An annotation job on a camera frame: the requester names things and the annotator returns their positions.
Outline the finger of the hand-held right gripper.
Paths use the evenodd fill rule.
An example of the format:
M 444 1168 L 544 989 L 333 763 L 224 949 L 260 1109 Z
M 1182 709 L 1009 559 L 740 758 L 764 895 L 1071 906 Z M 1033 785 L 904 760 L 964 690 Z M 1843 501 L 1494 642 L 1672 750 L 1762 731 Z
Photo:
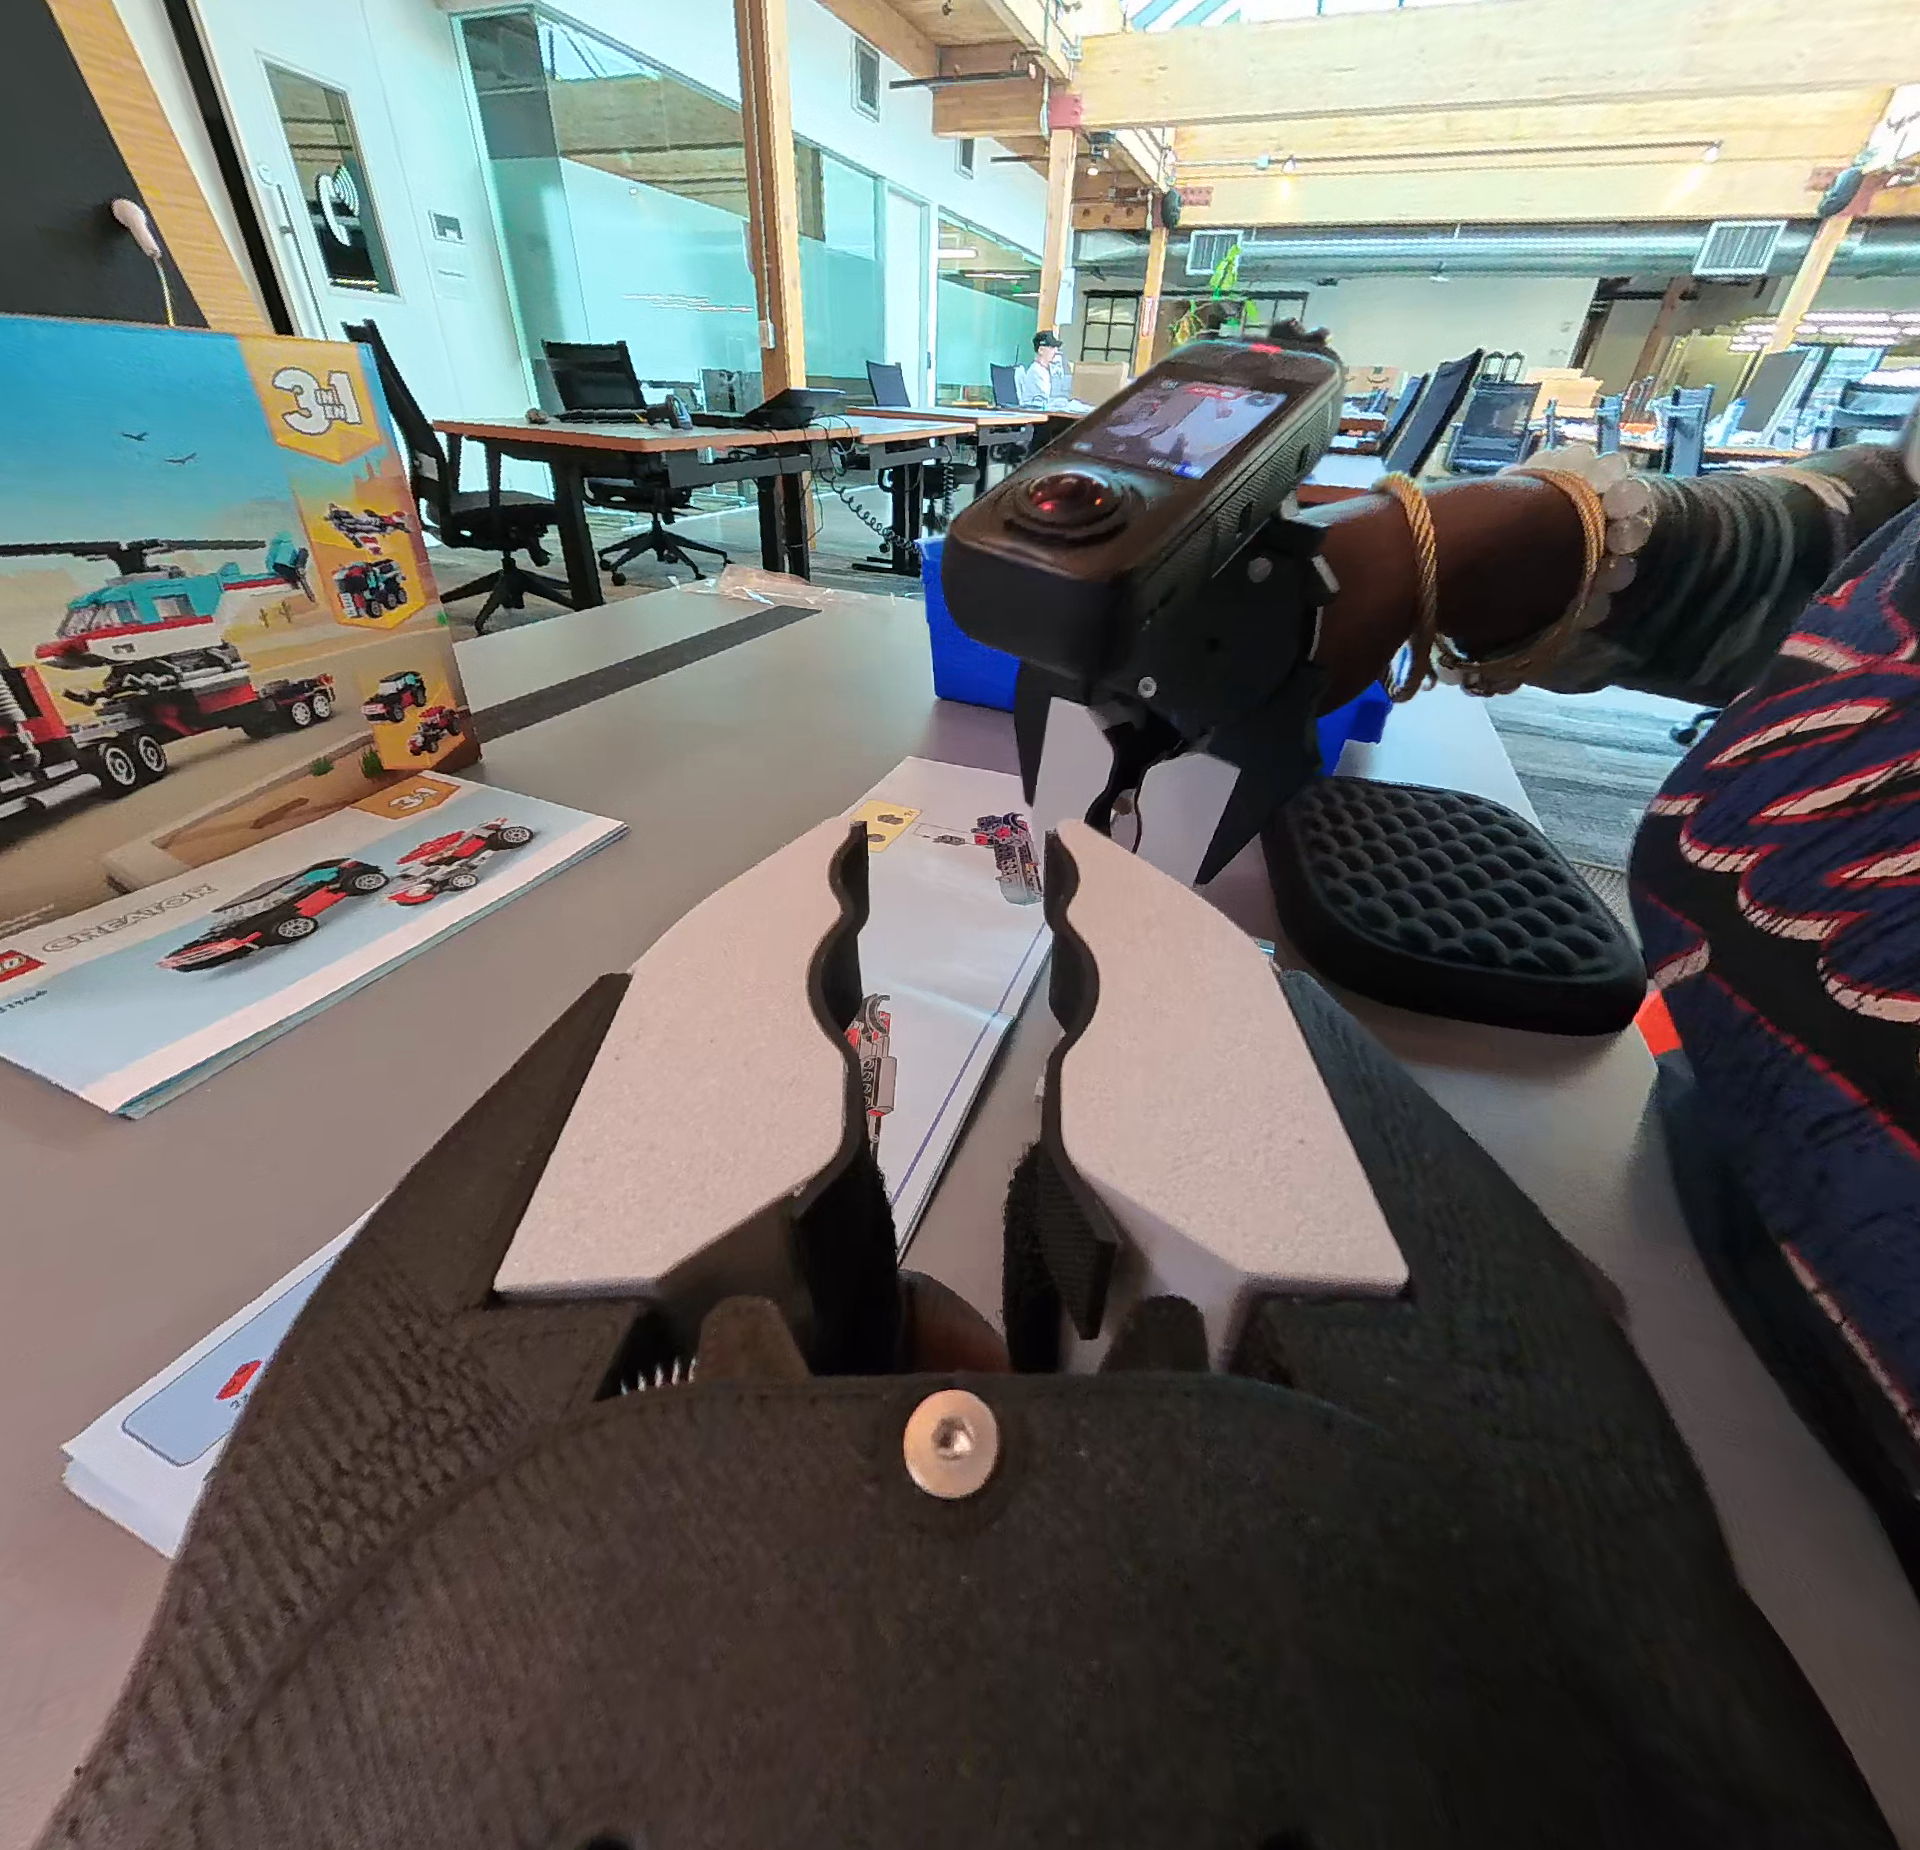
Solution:
M 1141 839 L 1141 788 L 1160 760 L 1160 718 L 1142 701 L 1076 702 L 1063 679 L 1019 666 L 1015 746 L 1034 839 L 1076 821 L 1112 839 Z
M 1250 774 L 1207 752 L 1165 756 L 1134 788 L 1129 849 L 1174 882 L 1208 884 L 1324 772 L 1317 736 Z

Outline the black wall panel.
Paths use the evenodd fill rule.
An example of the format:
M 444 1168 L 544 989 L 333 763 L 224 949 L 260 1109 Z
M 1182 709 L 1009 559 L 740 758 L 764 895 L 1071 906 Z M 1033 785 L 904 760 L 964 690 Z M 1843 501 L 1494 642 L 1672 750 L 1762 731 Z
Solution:
M 166 199 L 205 203 L 113 0 L 3 0 L 3 310 L 205 327 Z

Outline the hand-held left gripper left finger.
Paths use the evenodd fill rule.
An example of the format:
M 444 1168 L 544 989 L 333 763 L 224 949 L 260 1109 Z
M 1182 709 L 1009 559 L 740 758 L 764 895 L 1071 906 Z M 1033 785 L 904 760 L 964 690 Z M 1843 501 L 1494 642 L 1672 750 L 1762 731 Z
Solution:
M 506 1302 L 640 1302 L 692 1353 L 773 1302 L 826 1376 L 895 1364 L 893 1215 L 856 1050 L 864 823 L 821 823 L 655 938 L 498 1266 Z

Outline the grey desk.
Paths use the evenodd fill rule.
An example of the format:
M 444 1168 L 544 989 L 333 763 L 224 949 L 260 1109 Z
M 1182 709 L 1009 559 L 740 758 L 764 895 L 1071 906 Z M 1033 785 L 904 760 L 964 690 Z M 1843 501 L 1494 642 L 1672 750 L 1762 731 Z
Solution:
M 365 1214 L 588 982 L 902 758 L 1015 772 L 938 702 L 902 601 L 751 615 L 694 591 L 463 649 L 484 782 L 628 826 L 610 850 L 140 1121 L 4 1069 L 3 1841 L 30 1845 L 140 1646 L 166 1559 L 63 1492 L 63 1443 Z M 1720 1305 L 1678 1214 L 1636 1033 L 1352 1016 L 1602 1272 L 1750 1598 L 1915 1845 L 1915 1598 L 1882 1529 Z

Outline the wooden-top office desk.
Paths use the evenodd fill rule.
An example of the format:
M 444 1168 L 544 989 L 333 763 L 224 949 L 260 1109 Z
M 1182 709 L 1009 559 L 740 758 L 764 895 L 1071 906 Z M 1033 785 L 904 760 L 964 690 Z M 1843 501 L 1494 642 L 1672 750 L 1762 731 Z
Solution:
M 448 449 L 471 444 L 487 451 L 490 478 L 506 461 L 550 473 L 563 593 L 575 611 L 606 604 L 604 572 L 589 540 L 585 483 L 653 473 L 670 488 L 747 483 L 755 488 L 759 565 L 771 572 L 810 580 L 806 483 L 836 475 L 839 462 L 864 447 L 861 423 L 833 418 L 793 430 L 692 427 L 628 418 L 599 423 L 531 423 L 528 418 L 453 418 L 431 423 Z
M 856 569 L 917 580 L 925 545 L 944 535 L 955 503 L 984 494 L 996 464 L 1021 462 L 1046 426 L 1046 412 L 978 406 L 875 406 L 829 418 L 836 464 L 867 473 L 889 499 L 876 549 Z

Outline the blue plastic bin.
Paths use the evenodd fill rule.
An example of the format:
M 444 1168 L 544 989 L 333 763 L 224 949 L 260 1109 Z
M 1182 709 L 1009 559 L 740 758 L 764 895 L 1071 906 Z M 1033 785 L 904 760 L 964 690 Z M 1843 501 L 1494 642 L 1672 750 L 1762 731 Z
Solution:
M 934 691 L 940 701 L 1015 709 L 1018 658 L 967 637 L 954 622 L 942 588 L 944 540 L 921 542 L 925 620 L 930 634 Z M 1379 744 L 1391 702 L 1380 683 L 1317 720 L 1319 756 L 1325 774 L 1336 774 L 1348 744 Z

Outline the metal air duct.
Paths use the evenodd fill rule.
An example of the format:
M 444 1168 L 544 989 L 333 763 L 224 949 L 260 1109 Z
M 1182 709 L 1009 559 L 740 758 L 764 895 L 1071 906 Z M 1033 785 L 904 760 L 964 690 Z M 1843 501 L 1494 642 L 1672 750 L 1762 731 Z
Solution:
M 1784 278 L 1810 251 L 1810 220 L 1185 230 L 1165 271 L 1200 281 L 1231 250 L 1244 282 L 1284 275 L 1676 275 Z

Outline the black office chair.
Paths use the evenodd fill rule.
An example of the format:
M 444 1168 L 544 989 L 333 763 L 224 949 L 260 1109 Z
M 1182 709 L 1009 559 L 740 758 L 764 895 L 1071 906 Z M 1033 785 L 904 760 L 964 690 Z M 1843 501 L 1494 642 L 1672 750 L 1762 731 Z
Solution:
M 544 342 L 545 372 L 560 397 L 563 423 L 614 423 L 618 418 L 643 426 L 692 431 L 695 417 L 686 404 L 668 393 L 655 404 L 648 401 L 626 343 L 563 343 Z M 701 559 L 712 558 L 717 566 L 731 566 L 731 556 L 712 542 L 682 540 L 671 528 L 671 515 L 692 510 L 692 492 L 675 489 L 655 468 L 632 468 L 628 475 L 588 478 L 583 499 L 593 510 L 643 515 L 646 533 L 630 533 L 599 551 L 599 565 L 613 587 L 628 584 L 628 566 L 643 556 L 662 566 L 686 566 L 703 575 Z
M 468 624 L 475 637 L 484 634 L 496 618 L 519 615 L 531 601 L 575 613 L 578 601 L 573 591 L 563 580 L 545 575 L 552 562 L 545 535 L 557 528 L 557 506 L 541 495 L 505 492 L 498 462 L 489 464 L 487 489 L 463 489 L 457 475 L 460 439 L 442 437 L 431 426 L 398 374 L 378 327 L 370 319 L 348 324 L 346 335 L 370 352 L 425 528 L 448 549 L 498 559 L 489 577 L 457 588 L 440 587 L 442 601 L 452 607 L 479 600 Z

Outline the person's right hand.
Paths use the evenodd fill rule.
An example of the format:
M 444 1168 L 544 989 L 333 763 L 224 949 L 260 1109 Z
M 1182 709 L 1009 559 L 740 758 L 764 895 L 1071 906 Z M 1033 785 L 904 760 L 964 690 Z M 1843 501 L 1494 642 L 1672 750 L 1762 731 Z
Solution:
M 1325 674 L 1325 708 L 1374 686 L 1418 626 L 1429 622 L 1436 547 L 1421 499 L 1384 489 L 1303 515 L 1333 575 L 1313 664 Z

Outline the person's patterned blue garment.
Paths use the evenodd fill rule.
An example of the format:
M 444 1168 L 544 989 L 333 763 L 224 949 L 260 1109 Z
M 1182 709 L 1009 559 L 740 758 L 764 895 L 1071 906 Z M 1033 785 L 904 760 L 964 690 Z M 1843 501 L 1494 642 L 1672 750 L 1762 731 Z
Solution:
M 1676 1193 L 1746 1342 L 1918 1549 L 1915 511 L 1687 754 L 1628 873 Z

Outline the black monitor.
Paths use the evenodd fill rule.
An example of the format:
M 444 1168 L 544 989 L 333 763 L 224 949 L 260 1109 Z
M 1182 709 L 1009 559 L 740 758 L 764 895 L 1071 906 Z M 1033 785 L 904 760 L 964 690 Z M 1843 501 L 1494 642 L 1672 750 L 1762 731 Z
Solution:
M 1425 382 L 1414 407 L 1382 446 L 1380 472 L 1421 478 L 1448 426 L 1462 412 L 1481 370 L 1486 350 L 1472 348 L 1439 364 Z

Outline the toy set cardboard box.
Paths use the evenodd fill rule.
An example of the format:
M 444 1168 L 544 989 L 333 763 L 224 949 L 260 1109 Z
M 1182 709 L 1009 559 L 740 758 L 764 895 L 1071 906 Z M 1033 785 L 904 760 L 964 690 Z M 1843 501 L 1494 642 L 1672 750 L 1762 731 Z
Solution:
M 373 352 L 3 324 L 3 920 L 479 758 Z

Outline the person's right forearm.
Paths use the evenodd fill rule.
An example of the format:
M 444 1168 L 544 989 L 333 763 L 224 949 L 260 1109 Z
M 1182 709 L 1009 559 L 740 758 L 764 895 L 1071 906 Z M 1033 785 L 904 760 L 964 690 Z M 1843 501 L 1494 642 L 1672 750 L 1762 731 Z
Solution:
M 1586 545 L 1573 501 L 1537 478 L 1436 494 L 1438 626 L 1472 664 L 1528 656 L 1524 686 L 1625 688 L 1724 708 L 1756 686 L 1815 600 L 1872 542 L 1915 542 L 1915 481 L 1893 447 L 1836 447 L 1804 468 L 1640 475 L 1652 533 L 1564 647 L 1532 643 L 1574 609 Z

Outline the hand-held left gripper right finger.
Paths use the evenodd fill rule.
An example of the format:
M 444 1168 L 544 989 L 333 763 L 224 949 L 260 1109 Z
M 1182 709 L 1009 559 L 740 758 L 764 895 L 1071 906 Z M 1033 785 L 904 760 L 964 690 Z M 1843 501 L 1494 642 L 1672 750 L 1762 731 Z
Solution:
M 1228 1373 L 1273 1302 L 1393 1302 L 1410 1265 L 1284 977 L 1180 882 L 1066 821 L 1044 847 L 1058 1024 L 1009 1192 L 1021 1373 Z

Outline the wooden column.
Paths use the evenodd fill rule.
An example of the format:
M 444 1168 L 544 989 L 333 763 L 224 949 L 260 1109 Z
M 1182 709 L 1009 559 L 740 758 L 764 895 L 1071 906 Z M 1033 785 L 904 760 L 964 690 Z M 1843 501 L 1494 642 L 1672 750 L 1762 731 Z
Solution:
M 804 259 L 785 0 L 734 0 L 761 393 L 806 385 Z

